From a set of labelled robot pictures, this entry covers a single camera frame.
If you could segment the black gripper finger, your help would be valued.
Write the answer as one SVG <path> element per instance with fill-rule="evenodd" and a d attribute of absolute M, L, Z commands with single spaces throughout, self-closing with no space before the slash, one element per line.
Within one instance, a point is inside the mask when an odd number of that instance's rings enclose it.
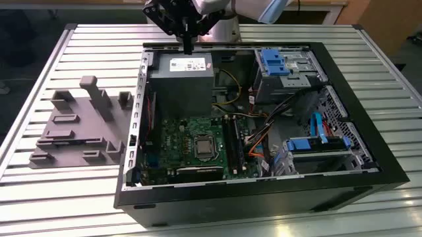
<path fill-rule="evenodd" d="M 197 21 L 194 17 L 189 17 L 187 19 L 187 54 L 191 55 L 197 37 L 207 34 L 218 22 L 218 16 L 206 15 L 201 21 Z"/>
<path fill-rule="evenodd" d="M 167 35 L 175 35 L 178 41 L 183 45 L 183 52 L 187 54 L 187 21 L 181 23 L 170 22 L 165 23 L 163 17 L 163 7 L 159 5 L 158 0 L 146 1 L 143 7 L 143 13 L 147 18 L 161 27 L 161 29 L 167 33 Z"/>

